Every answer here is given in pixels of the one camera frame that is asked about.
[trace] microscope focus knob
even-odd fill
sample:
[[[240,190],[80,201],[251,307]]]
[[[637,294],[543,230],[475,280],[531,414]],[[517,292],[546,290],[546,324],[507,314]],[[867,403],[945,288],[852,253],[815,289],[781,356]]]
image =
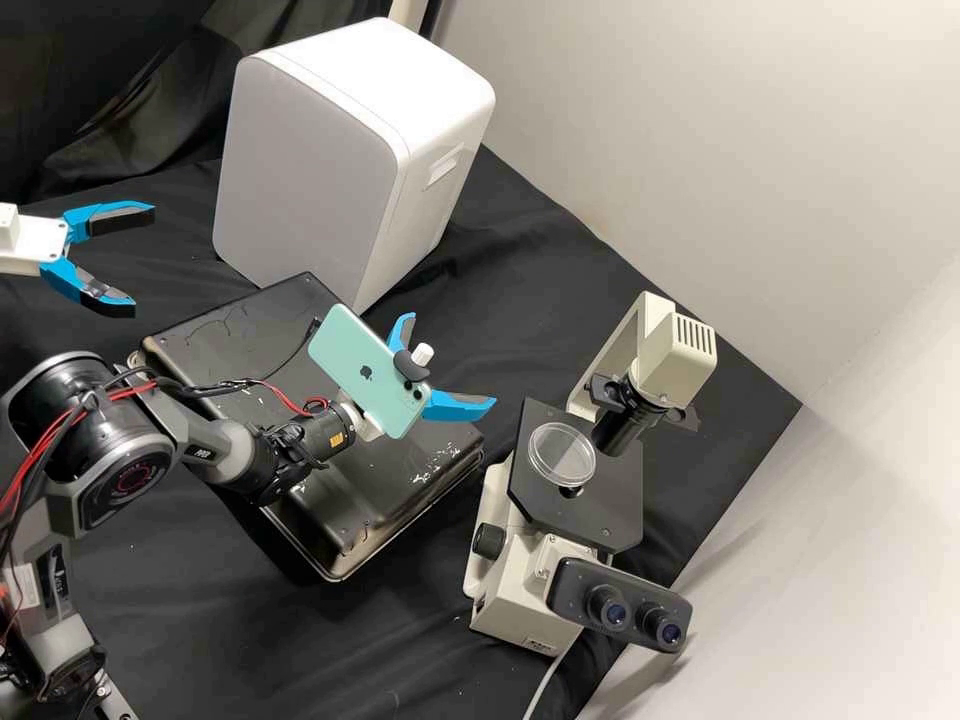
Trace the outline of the microscope focus knob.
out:
[[[502,527],[480,523],[473,536],[473,551],[487,560],[496,560],[500,557],[506,541],[507,533]]]
[[[426,367],[427,363],[433,359],[433,348],[426,343],[419,343],[410,357],[420,367]]]

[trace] white cap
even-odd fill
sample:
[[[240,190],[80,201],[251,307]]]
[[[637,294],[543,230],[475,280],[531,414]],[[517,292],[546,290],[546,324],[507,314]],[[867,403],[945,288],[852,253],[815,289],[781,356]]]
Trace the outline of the white cap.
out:
[[[433,359],[433,348],[426,343],[420,343],[410,353],[410,357],[420,367],[426,367],[427,363]]]

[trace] white cable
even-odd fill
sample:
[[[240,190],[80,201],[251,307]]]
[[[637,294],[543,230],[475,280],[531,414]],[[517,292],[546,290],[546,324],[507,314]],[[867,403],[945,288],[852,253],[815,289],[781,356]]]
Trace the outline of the white cable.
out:
[[[543,679],[540,681],[540,685],[537,686],[537,691],[533,694],[533,697],[530,698],[530,704],[527,705],[527,711],[523,714],[523,720],[530,720],[533,717],[533,711],[537,707],[537,703],[540,702],[540,696],[543,695],[543,691],[547,687],[547,683],[550,682],[550,678],[553,677],[553,674],[557,671],[557,668],[560,667],[560,663],[563,661],[563,658],[566,657],[567,651],[573,647],[573,643],[577,641],[577,638],[573,639],[569,645],[567,645],[563,652],[557,655],[553,662],[550,663],[550,667],[547,668],[547,672],[544,674]]]

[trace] inverted microscope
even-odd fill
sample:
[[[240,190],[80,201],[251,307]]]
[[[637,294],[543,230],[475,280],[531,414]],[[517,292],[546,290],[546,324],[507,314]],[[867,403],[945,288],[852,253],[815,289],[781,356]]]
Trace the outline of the inverted microscope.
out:
[[[470,627],[558,657],[583,628],[663,653],[692,607],[610,566],[643,537],[643,443],[661,420],[695,425],[717,364],[713,328],[644,292],[570,393],[526,398],[513,453],[484,477],[463,582]]]

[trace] black backdrop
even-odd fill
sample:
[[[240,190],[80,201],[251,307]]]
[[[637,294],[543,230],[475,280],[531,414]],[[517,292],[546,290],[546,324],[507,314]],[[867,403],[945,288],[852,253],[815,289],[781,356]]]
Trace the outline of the black backdrop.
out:
[[[0,3],[0,201],[220,156],[244,55],[390,0]]]

